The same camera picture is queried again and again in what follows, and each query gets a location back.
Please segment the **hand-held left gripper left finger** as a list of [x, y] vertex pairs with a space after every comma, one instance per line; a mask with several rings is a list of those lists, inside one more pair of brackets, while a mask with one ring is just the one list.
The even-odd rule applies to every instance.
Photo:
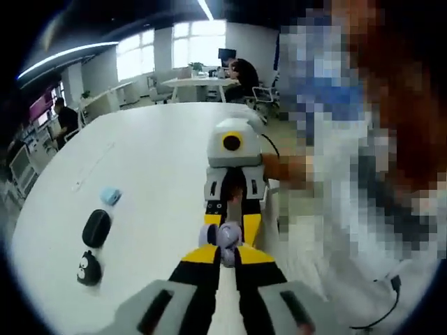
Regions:
[[206, 334], [216, 311], [221, 250], [186, 254], [169, 279], [155, 280], [117, 310], [116, 334]]

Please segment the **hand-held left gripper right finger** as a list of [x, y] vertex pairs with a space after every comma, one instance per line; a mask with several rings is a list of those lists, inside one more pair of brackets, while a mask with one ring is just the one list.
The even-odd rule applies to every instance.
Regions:
[[240, 313], [248, 334], [336, 334], [328, 302], [299, 281], [287, 281], [274, 258], [249, 246], [235, 251]]

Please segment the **person's right hand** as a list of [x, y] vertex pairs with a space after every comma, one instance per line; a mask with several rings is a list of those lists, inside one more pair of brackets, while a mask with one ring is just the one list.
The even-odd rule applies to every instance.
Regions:
[[262, 163], [264, 166], [264, 177], [266, 179], [280, 180], [280, 162], [276, 154], [264, 153], [261, 154]]

